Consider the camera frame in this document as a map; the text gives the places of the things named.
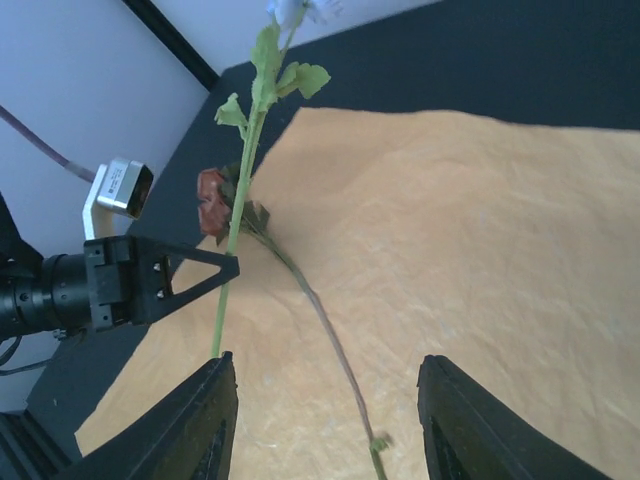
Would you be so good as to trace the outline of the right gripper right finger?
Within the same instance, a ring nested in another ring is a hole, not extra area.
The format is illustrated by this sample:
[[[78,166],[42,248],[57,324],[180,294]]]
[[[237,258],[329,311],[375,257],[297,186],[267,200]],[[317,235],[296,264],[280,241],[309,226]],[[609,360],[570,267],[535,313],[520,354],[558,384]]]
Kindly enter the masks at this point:
[[[418,412],[431,479],[605,479],[533,428],[443,355],[418,377]]]

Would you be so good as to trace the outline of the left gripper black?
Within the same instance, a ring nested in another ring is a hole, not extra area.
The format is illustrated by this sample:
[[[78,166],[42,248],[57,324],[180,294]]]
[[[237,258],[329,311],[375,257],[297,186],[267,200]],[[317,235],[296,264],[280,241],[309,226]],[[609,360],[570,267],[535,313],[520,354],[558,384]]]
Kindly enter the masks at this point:
[[[176,292],[173,264],[205,266],[209,276]],[[42,266],[42,320],[48,330],[151,325],[240,274],[235,256],[158,240],[116,236]]]

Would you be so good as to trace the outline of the orange wrapping paper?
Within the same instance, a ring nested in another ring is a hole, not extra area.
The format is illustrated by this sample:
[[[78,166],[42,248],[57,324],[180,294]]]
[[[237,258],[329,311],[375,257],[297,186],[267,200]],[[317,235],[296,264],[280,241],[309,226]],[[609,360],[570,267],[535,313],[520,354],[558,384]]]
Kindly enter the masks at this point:
[[[639,479],[638,131],[304,108],[250,192],[392,440],[389,479],[428,479],[416,384],[429,354],[610,477]],[[230,479],[376,479],[311,303],[252,237],[237,252]],[[148,330],[76,432],[83,456],[208,359],[218,295]]]

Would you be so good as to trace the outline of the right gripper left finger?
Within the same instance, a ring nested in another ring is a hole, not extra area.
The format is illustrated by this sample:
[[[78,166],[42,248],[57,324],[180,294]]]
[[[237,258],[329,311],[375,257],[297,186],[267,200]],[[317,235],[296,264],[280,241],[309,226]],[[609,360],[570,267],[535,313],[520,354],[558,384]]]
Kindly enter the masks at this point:
[[[227,479],[236,427],[233,355],[207,361],[58,479]]]

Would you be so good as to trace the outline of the small blue flower stem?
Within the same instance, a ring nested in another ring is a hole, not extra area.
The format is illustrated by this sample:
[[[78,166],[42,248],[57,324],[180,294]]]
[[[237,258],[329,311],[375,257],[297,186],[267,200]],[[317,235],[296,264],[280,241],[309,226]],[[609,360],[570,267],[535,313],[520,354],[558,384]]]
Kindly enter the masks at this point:
[[[341,10],[339,1],[270,1],[267,11],[271,23],[257,35],[250,53],[255,77],[251,84],[249,114],[242,112],[237,94],[230,95],[216,112],[216,123],[237,127],[243,141],[239,179],[225,251],[228,256],[236,253],[244,204],[267,113],[278,100],[295,90],[304,98],[311,98],[331,79],[326,69],[319,65],[296,62],[283,65],[296,31],[307,18],[315,23],[325,23],[338,16]]]

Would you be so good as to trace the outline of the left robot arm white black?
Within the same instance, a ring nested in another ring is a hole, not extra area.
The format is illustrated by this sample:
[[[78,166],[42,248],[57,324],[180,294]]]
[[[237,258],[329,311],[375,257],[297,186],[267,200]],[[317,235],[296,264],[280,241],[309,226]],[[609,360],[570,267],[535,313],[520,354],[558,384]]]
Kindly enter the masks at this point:
[[[218,272],[176,293],[171,262],[188,259]],[[1,338],[57,331],[63,337],[153,324],[240,273],[236,257],[121,235],[87,240],[79,254],[43,257],[22,239],[8,207],[1,208]]]

